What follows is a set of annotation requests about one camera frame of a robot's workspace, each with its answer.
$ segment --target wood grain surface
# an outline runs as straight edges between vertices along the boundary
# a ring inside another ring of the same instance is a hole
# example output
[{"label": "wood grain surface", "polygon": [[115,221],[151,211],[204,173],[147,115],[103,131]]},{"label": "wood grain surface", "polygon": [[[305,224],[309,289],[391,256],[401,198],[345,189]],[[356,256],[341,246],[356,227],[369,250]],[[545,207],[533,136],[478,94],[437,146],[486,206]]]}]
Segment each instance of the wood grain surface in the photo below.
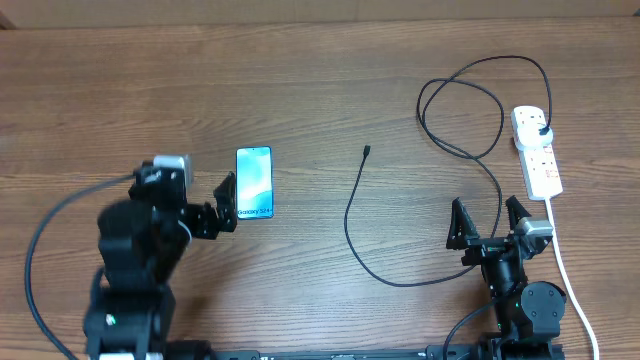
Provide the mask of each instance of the wood grain surface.
[{"label": "wood grain surface", "polygon": [[[495,189],[472,162],[444,153],[414,117],[422,84],[481,57],[520,54],[547,71],[554,147],[565,191],[553,201],[572,284],[608,359],[640,352],[640,20],[634,18],[253,25],[0,33],[0,359],[60,359],[26,305],[24,259],[42,216],[66,194],[159,153],[191,153],[192,202],[235,169],[239,147],[270,145],[276,215],[196,240],[171,281],[171,338],[215,349],[422,348],[488,300],[479,270],[412,289],[367,275],[342,218],[365,144],[372,146],[351,214],[356,248],[398,282],[461,269],[445,250],[451,201],[488,235]],[[499,61],[464,74],[503,102],[507,125],[487,165],[505,196],[535,215],[508,112],[546,109],[537,70]],[[433,131],[473,153],[499,112],[451,85],[429,113]],[[98,212],[128,185],[83,199],[47,228],[33,264],[37,305],[76,354],[101,264]],[[508,230],[505,216],[499,234]],[[553,251],[526,263],[531,281],[562,285]],[[455,342],[495,329],[485,314]],[[590,347],[570,304],[557,343]]]}]

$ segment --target white power strip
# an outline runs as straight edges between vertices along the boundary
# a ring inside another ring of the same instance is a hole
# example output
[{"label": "white power strip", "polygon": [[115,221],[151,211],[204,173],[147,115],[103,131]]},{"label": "white power strip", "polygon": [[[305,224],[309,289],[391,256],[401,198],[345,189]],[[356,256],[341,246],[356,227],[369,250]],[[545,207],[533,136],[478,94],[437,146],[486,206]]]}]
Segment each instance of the white power strip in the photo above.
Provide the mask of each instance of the white power strip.
[{"label": "white power strip", "polygon": [[599,360],[600,350],[598,348],[598,340],[573,292],[569,277],[564,268],[564,263],[562,262],[562,256],[560,255],[556,224],[551,209],[551,198],[562,192],[558,164],[556,163],[553,148],[551,147],[553,133],[549,130],[549,133],[546,135],[540,135],[539,128],[546,124],[544,112],[533,106],[519,106],[515,108],[511,113],[511,124],[513,125],[513,139],[520,155],[522,174],[524,175],[524,182],[527,187],[529,199],[544,200],[545,202],[549,222],[553,226],[553,250],[556,255],[562,281],[564,281],[573,307],[576,309],[578,316],[580,316],[589,334],[591,346],[593,347],[593,358],[594,360]]}]

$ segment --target wooden tabletop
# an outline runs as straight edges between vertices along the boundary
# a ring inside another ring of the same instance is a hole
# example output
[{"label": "wooden tabletop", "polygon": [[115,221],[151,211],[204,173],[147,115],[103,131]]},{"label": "wooden tabletop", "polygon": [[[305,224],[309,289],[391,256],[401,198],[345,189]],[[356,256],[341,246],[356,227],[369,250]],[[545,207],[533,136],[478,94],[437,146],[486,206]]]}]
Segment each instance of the wooden tabletop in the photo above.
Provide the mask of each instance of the wooden tabletop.
[{"label": "wooden tabletop", "polygon": [[[26,305],[25,253],[37,223],[65,195],[130,172],[154,154],[193,155],[190,201],[235,169],[239,147],[274,154],[275,212],[215,241],[194,241],[171,281],[171,338],[215,349],[302,351],[441,344],[489,299],[479,269],[427,287],[371,278],[346,244],[342,219],[365,144],[372,146],[350,214],[362,258],[397,282],[461,270],[445,249],[451,201],[462,197],[481,234],[496,191],[473,162],[429,141],[414,116],[423,83],[486,56],[535,58],[553,90],[554,148],[564,193],[553,200],[563,258],[604,358],[640,352],[640,20],[430,21],[0,32],[0,358],[60,359]],[[502,139],[486,164],[505,198],[527,200],[508,113],[547,109],[524,61],[467,71],[500,98]],[[429,110],[433,131],[486,149],[496,104],[451,85]],[[64,210],[36,249],[36,303],[77,355],[94,271],[99,211],[128,184]],[[502,217],[498,235],[508,231]],[[564,288],[553,251],[525,264],[530,281]],[[495,330],[487,313],[454,342]],[[567,304],[569,359],[590,346]]]}]

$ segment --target smartphone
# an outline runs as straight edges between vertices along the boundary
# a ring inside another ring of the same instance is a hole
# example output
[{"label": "smartphone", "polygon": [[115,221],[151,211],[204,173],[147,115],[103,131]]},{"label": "smartphone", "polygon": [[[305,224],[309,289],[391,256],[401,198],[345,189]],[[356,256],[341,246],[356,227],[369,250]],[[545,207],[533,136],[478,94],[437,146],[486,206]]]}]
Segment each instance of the smartphone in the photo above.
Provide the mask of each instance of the smartphone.
[{"label": "smartphone", "polygon": [[273,217],[273,169],[268,146],[236,152],[236,206],[238,219]]}]

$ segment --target power strip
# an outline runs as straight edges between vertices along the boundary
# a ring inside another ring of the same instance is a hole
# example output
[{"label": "power strip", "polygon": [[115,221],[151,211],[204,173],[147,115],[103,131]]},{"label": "power strip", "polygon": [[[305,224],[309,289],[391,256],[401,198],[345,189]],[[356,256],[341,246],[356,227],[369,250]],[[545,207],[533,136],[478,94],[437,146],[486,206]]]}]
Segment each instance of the power strip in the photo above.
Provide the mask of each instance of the power strip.
[{"label": "power strip", "polygon": [[549,131],[550,136],[538,133],[540,125],[546,124],[543,111],[533,106],[518,106],[511,112],[511,124],[529,199],[540,201],[562,193],[558,164],[550,143],[553,132]]}]

